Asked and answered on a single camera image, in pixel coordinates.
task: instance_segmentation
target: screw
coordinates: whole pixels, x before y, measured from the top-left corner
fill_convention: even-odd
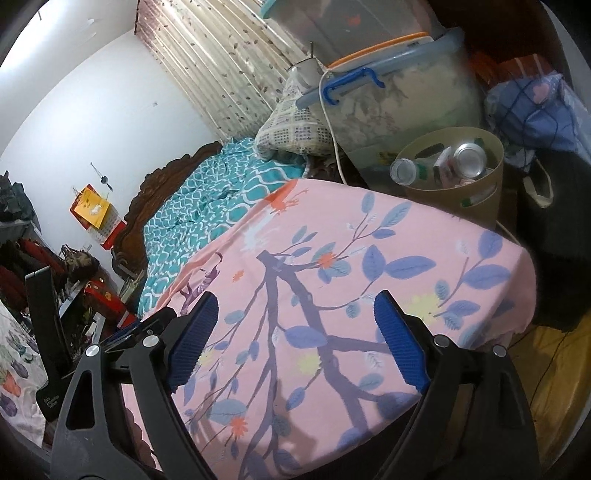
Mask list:
[[[90,345],[86,349],[86,356],[95,356],[99,352],[100,352],[100,347],[98,345]]]
[[[504,356],[507,355],[507,350],[502,345],[495,345],[492,348],[492,353],[494,353],[496,356],[498,356],[500,358],[503,358]]]
[[[445,335],[436,335],[433,339],[433,343],[440,348],[447,348],[449,347],[450,339]]]
[[[145,347],[150,348],[150,347],[158,345],[159,341],[160,341],[160,339],[157,336],[150,335],[150,336],[147,336],[146,338],[144,338],[144,341],[142,342],[142,344]]]

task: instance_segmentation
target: pink bedsheet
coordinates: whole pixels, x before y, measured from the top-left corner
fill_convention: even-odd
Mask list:
[[[205,290],[219,321],[173,398],[225,480],[317,468],[418,400],[376,326],[381,290],[473,348],[523,331],[535,305],[523,248],[427,206],[316,180],[261,201],[185,265],[158,308],[184,314]]]

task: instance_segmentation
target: teal patterned blanket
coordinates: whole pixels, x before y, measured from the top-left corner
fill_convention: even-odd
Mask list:
[[[181,267],[215,240],[259,200],[304,173],[305,162],[294,155],[288,164],[262,160],[247,138],[224,146],[185,180],[144,227],[148,280],[138,314],[151,310]]]

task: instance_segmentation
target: electrical cable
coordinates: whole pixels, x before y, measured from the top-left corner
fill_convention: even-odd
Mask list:
[[[499,221],[496,222],[496,225],[503,230],[503,232],[505,232],[505,234],[509,237],[510,240],[512,240],[515,244],[521,246],[519,240],[516,239],[515,235],[513,235],[508,228],[503,225],[502,223],[500,223]]]
[[[326,104],[324,102],[324,96],[322,95],[322,82],[326,78],[326,76],[331,73],[331,69],[327,69],[326,72],[323,73],[322,77],[320,78],[320,83],[318,84],[318,95],[320,96],[320,106],[322,107],[322,112],[324,113],[324,118],[326,119],[326,125],[329,128],[330,134],[333,138],[333,146],[335,148],[335,159],[336,159],[336,167],[339,169],[340,179],[343,181],[343,185],[349,185],[345,180],[345,174],[343,173],[343,166],[340,162],[340,155],[339,155],[339,144],[336,142],[335,131],[332,128],[332,123],[330,123],[329,114],[326,110]]]
[[[544,373],[540,377],[540,381],[535,386],[534,394],[531,396],[530,410],[531,410],[531,406],[534,404],[535,394],[538,393],[538,389],[539,389],[540,385],[542,384],[542,380],[544,379],[544,377],[548,373],[548,370],[550,370],[550,367],[552,366],[552,363],[554,363],[554,359],[556,358],[556,355],[558,355],[558,350],[560,349],[560,345],[562,345],[562,342],[564,342],[564,340],[569,335],[569,333],[570,332],[565,333],[564,336],[562,337],[562,340],[558,342],[558,345],[556,346],[556,350],[554,351],[554,355],[552,355],[552,358],[550,359],[550,363],[548,364],[548,367],[546,368],[546,370],[544,370]]]
[[[536,325],[534,328],[532,328],[529,332],[527,332],[526,334],[523,335],[523,337],[521,337],[519,340],[517,340],[515,343],[513,343],[512,345],[509,345],[508,350],[511,350],[513,347],[515,347],[515,345],[519,345],[519,343],[521,343],[522,340],[526,339],[529,334],[531,332],[535,332],[538,329],[538,325]]]

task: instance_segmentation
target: orange lid rim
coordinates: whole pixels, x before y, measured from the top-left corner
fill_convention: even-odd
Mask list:
[[[342,59],[334,61],[333,63],[331,63],[328,66],[328,68],[334,69],[334,68],[341,66],[344,63],[347,63],[348,61],[357,59],[359,57],[362,57],[363,55],[367,55],[368,53],[373,53],[374,51],[382,50],[385,47],[391,47],[392,45],[396,45],[398,43],[402,43],[402,42],[405,42],[408,40],[416,40],[417,38],[424,38],[424,37],[428,37],[428,36],[429,36],[429,33],[427,33],[427,32],[417,32],[417,33],[411,33],[410,35],[405,35],[403,37],[398,37],[393,40],[388,40],[383,43],[378,43],[377,45],[374,45],[373,47],[368,47],[363,50],[356,51],[355,53],[347,55],[346,57],[343,57]]]

